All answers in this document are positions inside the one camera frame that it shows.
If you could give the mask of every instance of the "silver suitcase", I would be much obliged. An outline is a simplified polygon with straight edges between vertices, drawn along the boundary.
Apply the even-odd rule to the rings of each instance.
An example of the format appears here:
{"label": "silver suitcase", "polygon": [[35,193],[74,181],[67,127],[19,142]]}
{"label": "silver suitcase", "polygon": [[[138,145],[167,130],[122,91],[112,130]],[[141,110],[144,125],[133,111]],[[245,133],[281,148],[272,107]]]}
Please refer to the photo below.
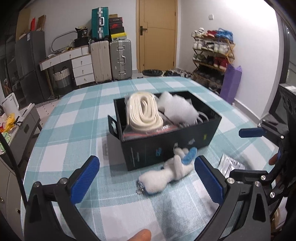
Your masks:
{"label": "silver suitcase", "polygon": [[131,41],[116,40],[110,43],[111,70],[114,80],[126,80],[132,76]]}
{"label": "silver suitcase", "polygon": [[91,44],[91,62],[97,83],[112,79],[108,41]]}

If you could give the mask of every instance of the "white rope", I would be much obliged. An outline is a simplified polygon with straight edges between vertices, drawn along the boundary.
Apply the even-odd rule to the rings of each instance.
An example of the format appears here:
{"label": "white rope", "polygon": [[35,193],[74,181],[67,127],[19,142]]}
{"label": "white rope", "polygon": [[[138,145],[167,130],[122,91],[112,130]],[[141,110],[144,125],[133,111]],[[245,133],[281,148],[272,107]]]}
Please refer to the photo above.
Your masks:
{"label": "white rope", "polygon": [[148,92],[136,92],[128,100],[127,124],[135,131],[147,132],[162,128],[163,120],[159,116],[154,95]]}

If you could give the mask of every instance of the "human hand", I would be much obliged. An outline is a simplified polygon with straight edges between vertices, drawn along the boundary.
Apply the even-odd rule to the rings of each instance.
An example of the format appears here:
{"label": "human hand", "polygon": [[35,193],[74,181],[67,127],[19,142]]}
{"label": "human hand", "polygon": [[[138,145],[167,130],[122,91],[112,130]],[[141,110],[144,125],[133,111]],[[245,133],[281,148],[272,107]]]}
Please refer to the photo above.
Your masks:
{"label": "human hand", "polygon": [[138,232],[135,236],[131,237],[128,241],[150,241],[151,232],[148,229],[143,229]]}

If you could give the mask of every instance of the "black box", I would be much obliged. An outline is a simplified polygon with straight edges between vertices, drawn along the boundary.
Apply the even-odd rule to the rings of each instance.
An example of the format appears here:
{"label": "black box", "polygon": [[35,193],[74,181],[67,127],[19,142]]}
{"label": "black box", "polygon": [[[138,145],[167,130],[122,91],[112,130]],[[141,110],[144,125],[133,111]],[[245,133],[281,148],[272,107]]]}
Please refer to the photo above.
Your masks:
{"label": "black box", "polygon": [[123,32],[124,32],[124,27],[110,29],[110,34],[119,34]]}
{"label": "black box", "polygon": [[120,140],[129,171],[168,160],[174,156],[174,147],[188,149],[196,147],[200,149],[211,142],[222,117],[188,91],[171,92],[171,94],[191,99],[194,108],[205,113],[209,121],[159,135],[124,141],[123,131],[126,127],[126,104],[124,98],[114,100],[117,121],[108,116],[109,131]]}
{"label": "black box", "polygon": [[122,23],[122,17],[119,18],[109,18],[109,25],[114,23]]}

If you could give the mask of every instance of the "black cable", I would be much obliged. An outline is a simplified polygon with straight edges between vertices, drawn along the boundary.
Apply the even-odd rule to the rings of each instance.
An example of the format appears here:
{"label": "black cable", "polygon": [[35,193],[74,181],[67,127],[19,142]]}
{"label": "black cable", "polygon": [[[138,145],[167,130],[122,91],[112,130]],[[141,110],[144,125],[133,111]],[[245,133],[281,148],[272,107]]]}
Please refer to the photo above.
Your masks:
{"label": "black cable", "polygon": [[22,196],[22,201],[24,202],[24,206],[25,208],[27,207],[27,196],[26,196],[26,193],[25,193],[25,188],[24,188],[24,185],[22,183],[22,178],[20,177],[20,170],[18,169],[18,166],[17,166],[17,163],[15,161],[15,158],[12,154],[12,151],[8,145],[8,143],[6,142],[4,136],[2,135],[2,133],[0,133],[0,143],[2,144],[4,150],[6,151],[7,155],[8,155],[8,158],[11,162],[11,165],[13,167],[13,170],[15,171],[15,176],[17,178],[17,183],[19,185],[19,188],[20,188],[20,194]]}

